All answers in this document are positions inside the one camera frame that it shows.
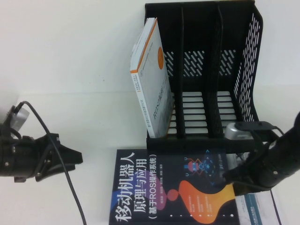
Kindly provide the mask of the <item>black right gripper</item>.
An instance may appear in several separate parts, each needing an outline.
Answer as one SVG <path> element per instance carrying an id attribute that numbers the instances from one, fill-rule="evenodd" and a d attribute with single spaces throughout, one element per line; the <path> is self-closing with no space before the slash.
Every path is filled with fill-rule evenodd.
<path id="1" fill-rule="evenodd" d="M 262 151 L 223 174 L 227 183 L 234 183 L 236 196 L 266 191 L 265 187 L 278 184 L 278 142 L 262 146 Z"/>

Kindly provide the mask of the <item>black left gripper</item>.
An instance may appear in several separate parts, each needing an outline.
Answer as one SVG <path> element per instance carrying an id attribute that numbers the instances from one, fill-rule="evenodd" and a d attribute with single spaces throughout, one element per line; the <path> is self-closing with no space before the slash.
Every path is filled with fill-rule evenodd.
<path id="1" fill-rule="evenodd" d="M 46 135 L 38 139 L 23 136 L 18 144 L 13 146 L 14 182 L 25 182 L 29 178 L 39 182 L 64 173 L 58 152 L 67 172 L 75 170 L 75 165 L 83 162 L 81 152 L 61 144 L 55 144 L 55 147 Z"/>

